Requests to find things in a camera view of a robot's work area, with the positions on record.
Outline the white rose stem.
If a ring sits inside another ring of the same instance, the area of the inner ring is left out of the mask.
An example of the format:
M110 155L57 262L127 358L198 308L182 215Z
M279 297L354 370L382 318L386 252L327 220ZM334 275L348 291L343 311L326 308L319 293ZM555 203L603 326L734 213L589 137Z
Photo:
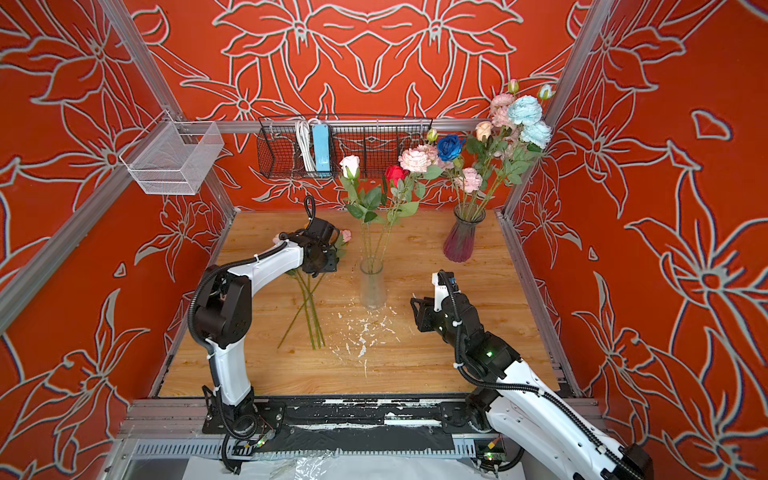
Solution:
M380 222L380 207L382 206L382 190L380 186L366 190L361 184L361 160L358 156L344 157L340 162L340 182L346 193L345 208L351 216L361 223L363 234L363 262L367 273L378 270L378 249L372 240L371 226Z

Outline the clear glass cylinder vase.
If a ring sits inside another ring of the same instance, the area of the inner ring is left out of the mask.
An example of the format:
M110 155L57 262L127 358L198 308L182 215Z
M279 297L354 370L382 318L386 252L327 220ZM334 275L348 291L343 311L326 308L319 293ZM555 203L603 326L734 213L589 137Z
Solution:
M363 257L359 264L360 301L368 310L377 310L386 303L387 289L382 260Z

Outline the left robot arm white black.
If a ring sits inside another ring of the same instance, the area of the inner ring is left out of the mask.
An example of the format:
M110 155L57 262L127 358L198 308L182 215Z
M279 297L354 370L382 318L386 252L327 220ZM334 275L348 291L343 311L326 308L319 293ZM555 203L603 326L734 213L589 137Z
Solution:
M316 214L305 197L307 224L281 232L270 249L206 269L187 312L187 329L206 350L213 389L211 416L231 439L247 440L266 422L258 417L247 375L244 341L252 324L252 299L278 277L296 270L316 277L337 270L340 230Z

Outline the purple glass fluted vase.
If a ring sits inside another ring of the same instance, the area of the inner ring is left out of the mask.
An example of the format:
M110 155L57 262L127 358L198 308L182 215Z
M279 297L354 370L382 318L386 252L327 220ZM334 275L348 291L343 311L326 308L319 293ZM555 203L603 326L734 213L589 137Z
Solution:
M476 229L486 218L486 212L477 207L457 205L454 210L455 223L444 244L444 256L455 263L469 260L474 251Z

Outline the light blue peony stem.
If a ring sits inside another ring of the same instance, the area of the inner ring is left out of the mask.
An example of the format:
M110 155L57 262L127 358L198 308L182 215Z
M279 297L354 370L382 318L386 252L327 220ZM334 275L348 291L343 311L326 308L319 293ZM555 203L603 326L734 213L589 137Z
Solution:
M508 110L510 119L519 127L518 143L514 148L512 161L507 163L503 170L496 171L494 197L502 187L512 188L520 185L523 175L545 153L553 131L544 121L544 103L551 99L553 94L549 84L541 87L535 95L524 94L519 83L517 100ZM489 203L485 204L481 199L479 208L484 210Z

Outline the pink peony flower stem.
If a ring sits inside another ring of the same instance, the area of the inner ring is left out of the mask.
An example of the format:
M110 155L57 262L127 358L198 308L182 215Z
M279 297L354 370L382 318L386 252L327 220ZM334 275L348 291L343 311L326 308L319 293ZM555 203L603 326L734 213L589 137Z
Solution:
M442 176L449 182L457 197L459 218L474 221L478 216L478 195L483 184L482 175L473 167L464 165L462 155L446 161L437 158L435 165L442 171Z

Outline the large pink peony stem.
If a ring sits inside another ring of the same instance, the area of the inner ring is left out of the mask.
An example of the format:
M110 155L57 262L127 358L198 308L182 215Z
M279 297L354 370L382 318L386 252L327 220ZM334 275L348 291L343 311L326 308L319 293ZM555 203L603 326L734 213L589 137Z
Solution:
M426 139L415 147L404 150L398 157L398 161L395 165L400 165L404 169L414 172L417 175L416 184L414 187L414 199L419 202L426 195L426 185L430 180L435 179L442 172L439 167L435 165L437 160L437 139L438 132L435 129L430 129L426 134ZM382 184L382 209L380 221L384 225L384 214L386 213L385 204L388 202L389 194L387 193L386 179L384 174L384 180Z

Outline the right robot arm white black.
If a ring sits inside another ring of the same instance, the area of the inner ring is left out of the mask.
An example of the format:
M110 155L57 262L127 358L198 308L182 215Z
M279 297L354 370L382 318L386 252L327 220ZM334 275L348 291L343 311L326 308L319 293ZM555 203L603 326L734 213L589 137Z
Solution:
M587 421L549 388L521 354L486 330L450 272L434 294L410 301L416 326L454 350L454 369L475 389L467 401L488 428L515 442L557 479L651 479L653 461Z

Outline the green flower stem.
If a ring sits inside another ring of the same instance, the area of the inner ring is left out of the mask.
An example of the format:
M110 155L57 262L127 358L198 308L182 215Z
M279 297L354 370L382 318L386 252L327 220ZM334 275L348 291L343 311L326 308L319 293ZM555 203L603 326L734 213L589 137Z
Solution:
M517 100L519 82L512 80L507 89L497 94L490 103L489 119L493 126L493 156L489 164L490 176L483 180L481 186L482 201L488 204L493 198L496 182L496 171L503 170L507 163L512 161L514 148L517 146L519 127L514 124L508 115L509 107Z

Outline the cream rose flower stem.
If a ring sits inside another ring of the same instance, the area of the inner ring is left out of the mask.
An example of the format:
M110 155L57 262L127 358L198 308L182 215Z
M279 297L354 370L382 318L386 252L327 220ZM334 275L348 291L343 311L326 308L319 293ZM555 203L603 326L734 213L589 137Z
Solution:
M475 126L473 133L467 135L465 141L466 152L474 158L472 167L483 180L487 180L490 176L493 129L494 126L490 121L482 121Z

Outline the dark blue rose stem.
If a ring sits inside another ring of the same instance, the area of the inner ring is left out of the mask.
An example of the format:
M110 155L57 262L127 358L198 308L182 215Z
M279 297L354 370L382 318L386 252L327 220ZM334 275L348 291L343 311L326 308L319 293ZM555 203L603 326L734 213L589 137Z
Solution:
M437 158L442 160L452 160L462 155L464 141L455 134L446 135L437 140Z

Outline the red rose stem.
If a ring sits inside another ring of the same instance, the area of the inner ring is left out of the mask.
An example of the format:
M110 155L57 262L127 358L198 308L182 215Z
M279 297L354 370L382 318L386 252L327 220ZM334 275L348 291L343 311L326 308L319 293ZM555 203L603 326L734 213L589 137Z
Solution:
M418 210L419 202L414 199L417 175L400 165L390 166L385 172L388 202L385 204L384 227L377 244L375 259L382 264L391 232L402 219L412 216Z

